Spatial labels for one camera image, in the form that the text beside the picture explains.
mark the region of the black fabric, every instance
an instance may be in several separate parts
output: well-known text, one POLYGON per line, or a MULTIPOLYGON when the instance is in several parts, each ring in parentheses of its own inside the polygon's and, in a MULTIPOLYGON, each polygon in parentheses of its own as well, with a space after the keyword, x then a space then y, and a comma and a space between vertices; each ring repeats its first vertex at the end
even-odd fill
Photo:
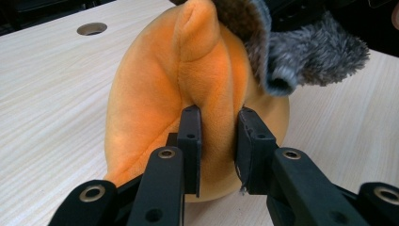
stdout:
POLYGON ((358 0, 331 13, 343 28, 364 40, 369 48, 399 57, 399 30, 391 21, 396 4, 397 0, 391 0, 379 8, 370 8, 367 0, 358 0))

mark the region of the hole in table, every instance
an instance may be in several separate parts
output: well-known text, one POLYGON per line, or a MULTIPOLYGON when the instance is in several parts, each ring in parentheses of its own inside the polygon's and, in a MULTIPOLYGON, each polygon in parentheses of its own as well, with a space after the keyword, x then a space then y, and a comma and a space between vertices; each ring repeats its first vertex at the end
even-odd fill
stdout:
POLYGON ((81 25, 79 28, 77 28, 76 32, 82 36, 93 36, 103 33, 106 29, 106 24, 90 23, 81 25))

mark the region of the gray furry fabric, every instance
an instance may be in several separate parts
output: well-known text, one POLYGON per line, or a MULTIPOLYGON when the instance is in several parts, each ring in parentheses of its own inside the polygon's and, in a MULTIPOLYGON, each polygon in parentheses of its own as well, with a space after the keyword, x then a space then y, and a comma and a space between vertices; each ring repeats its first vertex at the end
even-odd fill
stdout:
MULTIPOLYGON (((170 1, 180 5, 186 0, 170 1)), ((289 95, 297 85, 341 82, 368 59, 366 44, 348 34, 328 11, 300 29, 271 32, 263 0, 213 1, 219 21, 243 41, 254 75, 271 95, 289 95)))

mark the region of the wooden table surface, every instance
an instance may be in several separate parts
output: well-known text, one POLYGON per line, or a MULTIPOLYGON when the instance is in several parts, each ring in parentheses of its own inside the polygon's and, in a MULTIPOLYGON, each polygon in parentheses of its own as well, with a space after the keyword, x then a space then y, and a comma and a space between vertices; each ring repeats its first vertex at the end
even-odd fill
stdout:
MULTIPOLYGON (((104 124, 119 62, 173 5, 119 0, 0 37, 0 224, 45 225, 76 186, 106 171, 104 124), (83 24, 104 33, 81 36, 83 24)), ((371 52, 364 70, 291 96, 284 146, 306 152, 332 183, 399 186, 399 59, 371 52)), ((265 196, 189 203, 186 225, 272 225, 265 196)))

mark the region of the orange plush toy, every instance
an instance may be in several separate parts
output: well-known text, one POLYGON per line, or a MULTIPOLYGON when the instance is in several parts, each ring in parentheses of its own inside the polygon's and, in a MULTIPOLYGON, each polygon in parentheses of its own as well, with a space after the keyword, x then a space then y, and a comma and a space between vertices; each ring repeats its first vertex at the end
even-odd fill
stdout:
POLYGON ((281 143, 287 97, 265 93, 243 42, 217 19, 211 0, 189 0, 152 21, 115 76, 107 111, 105 179, 121 186, 144 172, 153 150, 176 133, 184 108, 202 119, 200 196, 208 201, 240 188, 234 168, 236 123, 243 106, 257 111, 281 143))

